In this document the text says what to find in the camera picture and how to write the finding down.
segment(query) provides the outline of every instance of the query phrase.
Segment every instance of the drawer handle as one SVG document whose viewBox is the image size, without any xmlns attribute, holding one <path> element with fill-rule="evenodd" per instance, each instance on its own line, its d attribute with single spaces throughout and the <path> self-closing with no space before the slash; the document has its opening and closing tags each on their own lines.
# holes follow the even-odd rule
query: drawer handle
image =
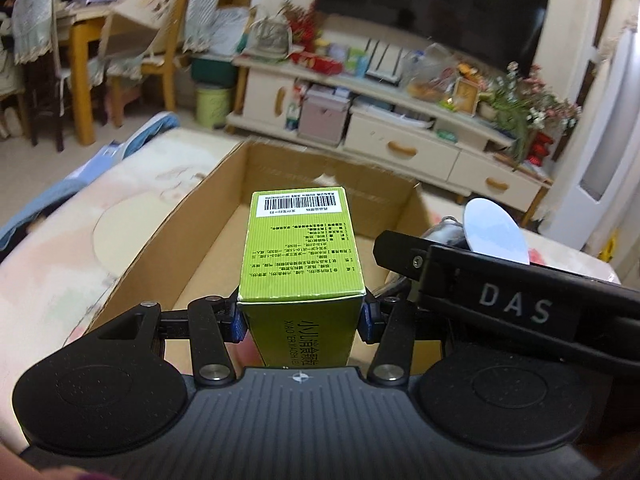
<svg viewBox="0 0 640 480">
<path fill-rule="evenodd" d="M 283 86 L 278 90 L 278 94 L 276 95 L 276 104 L 273 108 L 273 112 L 276 114 L 276 117 L 280 117 L 282 115 L 282 104 L 284 102 L 285 95 L 287 95 L 287 89 Z"/>
<path fill-rule="evenodd" d="M 509 189 L 509 184 L 507 184 L 506 182 L 500 182 L 498 180 L 495 180 L 491 177 L 489 177 L 487 180 L 485 180 L 487 186 L 489 187 L 493 187 L 495 189 L 497 189 L 498 191 L 507 191 Z"/>
<path fill-rule="evenodd" d="M 417 148 L 410 148 L 408 146 L 403 146 L 402 144 L 398 144 L 394 140 L 387 143 L 388 148 L 392 152 L 401 153 L 401 155 L 406 156 L 416 156 L 418 154 Z"/>
</svg>

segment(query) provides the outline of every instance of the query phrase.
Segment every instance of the flower pot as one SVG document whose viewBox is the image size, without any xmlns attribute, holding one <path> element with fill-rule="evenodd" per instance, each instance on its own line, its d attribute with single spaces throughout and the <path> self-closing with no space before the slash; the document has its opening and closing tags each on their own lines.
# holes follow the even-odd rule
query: flower pot
<svg viewBox="0 0 640 480">
<path fill-rule="evenodd" d="M 483 101 L 478 105 L 478 115 L 480 115 L 484 120 L 493 123 L 498 115 L 498 110 L 492 107 L 489 103 Z"/>
</svg>

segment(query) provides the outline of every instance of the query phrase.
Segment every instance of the blue cloth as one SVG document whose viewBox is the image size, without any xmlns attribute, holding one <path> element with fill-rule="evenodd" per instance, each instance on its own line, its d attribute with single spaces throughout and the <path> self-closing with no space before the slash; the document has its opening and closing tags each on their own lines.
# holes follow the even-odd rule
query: blue cloth
<svg viewBox="0 0 640 480">
<path fill-rule="evenodd" d="M 142 148 L 155 136 L 178 126 L 180 126 L 180 119 L 176 114 L 162 112 L 147 121 L 135 134 L 129 137 L 127 142 L 123 144 L 112 142 L 103 147 L 88 163 L 41 193 L 0 228 L 0 251 L 7 248 L 15 232 L 21 226 L 35 220 L 48 206 L 71 198 L 115 164 Z"/>
</svg>

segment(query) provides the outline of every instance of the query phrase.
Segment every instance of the picture frame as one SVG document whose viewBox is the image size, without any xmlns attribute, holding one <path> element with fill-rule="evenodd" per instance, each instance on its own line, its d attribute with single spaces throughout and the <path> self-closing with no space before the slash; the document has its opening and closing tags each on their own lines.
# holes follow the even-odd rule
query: picture frame
<svg viewBox="0 0 640 480">
<path fill-rule="evenodd" d="M 480 87 L 476 83 L 463 77 L 460 77 L 458 81 L 456 81 L 453 89 L 453 103 L 457 111 L 464 112 L 473 117 L 478 109 L 479 99 Z"/>
</svg>

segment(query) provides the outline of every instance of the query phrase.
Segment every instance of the black circular disc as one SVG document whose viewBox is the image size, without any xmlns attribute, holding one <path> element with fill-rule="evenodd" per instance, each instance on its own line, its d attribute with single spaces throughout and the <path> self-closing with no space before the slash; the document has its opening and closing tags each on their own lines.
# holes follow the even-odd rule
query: black circular disc
<svg viewBox="0 0 640 480">
<path fill-rule="evenodd" d="M 63 348 L 30 368 L 14 410 L 32 444 L 104 455 L 135 448 L 178 420 L 187 390 L 178 370 L 129 342 Z"/>
<path fill-rule="evenodd" d="M 495 452 L 572 442 L 591 396 L 566 365 L 469 346 L 421 378 L 418 402 L 450 436 Z"/>
</svg>

